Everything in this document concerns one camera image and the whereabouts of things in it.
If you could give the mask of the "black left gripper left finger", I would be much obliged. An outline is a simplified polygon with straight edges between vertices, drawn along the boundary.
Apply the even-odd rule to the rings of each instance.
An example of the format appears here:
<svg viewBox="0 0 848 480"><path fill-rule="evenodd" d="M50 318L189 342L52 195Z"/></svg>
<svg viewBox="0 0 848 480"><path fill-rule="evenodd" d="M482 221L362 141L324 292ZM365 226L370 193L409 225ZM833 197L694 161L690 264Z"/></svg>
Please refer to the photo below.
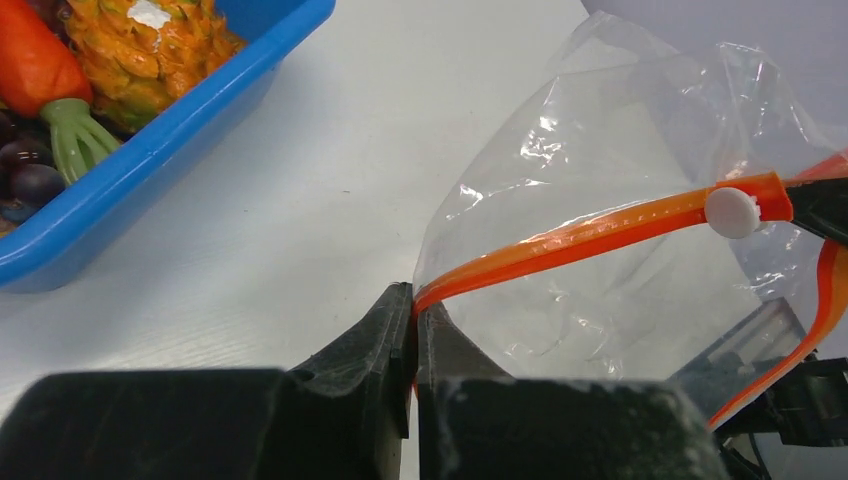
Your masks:
<svg viewBox="0 0 848 480"><path fill-rule="evenodd" d="M412 289L289 371L52 374L1 426L5 479L396 479L409 435Z"/></svg>

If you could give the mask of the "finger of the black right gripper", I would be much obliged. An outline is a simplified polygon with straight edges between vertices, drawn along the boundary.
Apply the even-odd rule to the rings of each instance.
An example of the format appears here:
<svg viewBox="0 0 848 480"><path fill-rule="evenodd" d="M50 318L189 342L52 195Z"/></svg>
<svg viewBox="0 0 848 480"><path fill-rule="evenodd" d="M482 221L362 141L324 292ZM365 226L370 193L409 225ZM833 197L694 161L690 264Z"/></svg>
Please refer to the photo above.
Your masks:
<svg viewBox="0 0 848 480"><path fill-rule="evenodd" d="M788 187L792 223L825 240L847 245L847 178L803 181Z"/></svg>

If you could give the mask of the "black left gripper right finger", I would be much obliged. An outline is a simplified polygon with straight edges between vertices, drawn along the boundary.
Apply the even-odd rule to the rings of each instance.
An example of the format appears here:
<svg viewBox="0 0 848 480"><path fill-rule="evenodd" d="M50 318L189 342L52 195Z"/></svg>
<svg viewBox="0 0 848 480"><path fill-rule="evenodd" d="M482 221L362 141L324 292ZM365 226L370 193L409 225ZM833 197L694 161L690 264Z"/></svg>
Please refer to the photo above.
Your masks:
<svg viewBox="0 0 848 480"><path fill-rule="evenodd" d="M417 320L424 479L724 479L712 433L660 382L515 378L442 306Z"/></svg>

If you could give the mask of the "dark purple toy grapes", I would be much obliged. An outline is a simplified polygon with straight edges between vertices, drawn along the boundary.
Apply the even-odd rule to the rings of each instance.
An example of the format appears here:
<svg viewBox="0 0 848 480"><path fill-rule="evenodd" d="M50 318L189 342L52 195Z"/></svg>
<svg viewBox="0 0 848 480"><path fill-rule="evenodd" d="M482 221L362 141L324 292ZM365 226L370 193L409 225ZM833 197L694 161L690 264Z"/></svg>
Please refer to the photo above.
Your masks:
<svg viewBox="0 0 848 480"><path fill-rule="evenodd" d="M23 224L65 191L46 126L1 108L1 231Z"/></svg>

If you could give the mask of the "orange toy carrot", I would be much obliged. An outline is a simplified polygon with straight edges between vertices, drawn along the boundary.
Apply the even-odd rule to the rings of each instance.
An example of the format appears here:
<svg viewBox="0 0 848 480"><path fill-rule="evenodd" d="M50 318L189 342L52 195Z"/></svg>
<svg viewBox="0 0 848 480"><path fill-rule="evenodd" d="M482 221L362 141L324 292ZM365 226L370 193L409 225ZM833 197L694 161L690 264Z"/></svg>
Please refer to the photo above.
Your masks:
<svg viewBox="0 0 848 480"><path fill-rule="evenodd" d="M93 91L77 59L25 1L1 2L1 101L48 124L68 185L120 147L91 116Z"/></svg>

